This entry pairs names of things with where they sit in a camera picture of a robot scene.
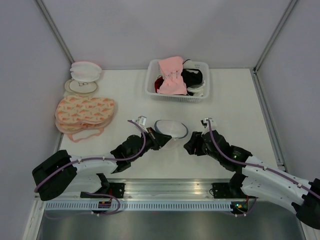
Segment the white mesh laundry bag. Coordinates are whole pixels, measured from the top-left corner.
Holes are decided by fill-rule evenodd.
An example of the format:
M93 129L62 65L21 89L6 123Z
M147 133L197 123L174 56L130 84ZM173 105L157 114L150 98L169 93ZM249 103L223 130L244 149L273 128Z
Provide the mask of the white mesh laundry bag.
M154 128L157 133L171 136L171 140L164 145L163 150L177 148L189 134L189 129L176 120L157 120Z

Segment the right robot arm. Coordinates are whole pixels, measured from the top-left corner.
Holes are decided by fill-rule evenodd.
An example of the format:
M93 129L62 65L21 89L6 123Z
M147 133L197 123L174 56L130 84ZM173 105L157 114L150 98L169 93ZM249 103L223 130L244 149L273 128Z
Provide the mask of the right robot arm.
M230 145L216 130L193 132L183 146L189 155L209 156L234 175L228 192L259 198L292 212L302 223L320 228L320 180L312 181L272 168L251 152Z

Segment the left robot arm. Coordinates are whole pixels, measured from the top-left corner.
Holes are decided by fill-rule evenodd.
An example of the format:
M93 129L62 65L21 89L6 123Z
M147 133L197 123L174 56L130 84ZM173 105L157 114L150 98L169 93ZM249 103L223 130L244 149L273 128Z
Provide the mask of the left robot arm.
M149 150L158 151L171 139L171 135L148 127L141 135L130 135L105 155L76 156L65 149L59 150L32 170L34 191L42 201L73 192L79 192L81 198L90 198L93 194L104 198L113 193L106 177L108 174L127 170Z

